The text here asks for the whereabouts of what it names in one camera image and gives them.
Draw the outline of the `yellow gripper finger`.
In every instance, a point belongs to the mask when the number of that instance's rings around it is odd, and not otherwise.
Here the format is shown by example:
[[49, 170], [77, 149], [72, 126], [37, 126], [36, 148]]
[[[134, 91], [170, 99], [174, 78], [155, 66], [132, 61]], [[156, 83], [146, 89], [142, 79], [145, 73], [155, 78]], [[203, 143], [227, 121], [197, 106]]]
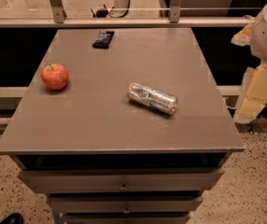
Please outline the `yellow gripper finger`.
[[248, 46], [251, 41], [251, 31], [255, 19], [252, 16], [246, 15], [249, 23], [237, 34], [232, 37], [231, 43], [237, 46]]
[[248, 67], [242, 80], [233, 120], [248, 124], [255, 120], [267, 105], [267, 61], [257, 68]]

